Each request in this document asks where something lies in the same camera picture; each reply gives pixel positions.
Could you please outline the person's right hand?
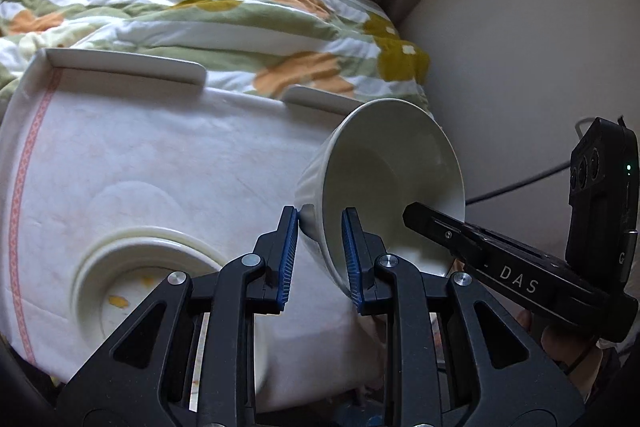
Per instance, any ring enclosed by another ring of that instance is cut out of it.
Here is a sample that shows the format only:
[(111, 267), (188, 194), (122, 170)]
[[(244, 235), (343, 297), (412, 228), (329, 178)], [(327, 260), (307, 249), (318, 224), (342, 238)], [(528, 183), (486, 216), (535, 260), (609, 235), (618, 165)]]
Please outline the person's right hand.
[(530, 335), (539, 343), (548, 357), (562, 365), (570, 382), (582, 395), (588, 395), (596, 382), (603, 360), (603, 352), (589, 340), (570, 335), (569, 331), (546, 326), (537, 331), (533, 314), (521, 310), (516, 316)]

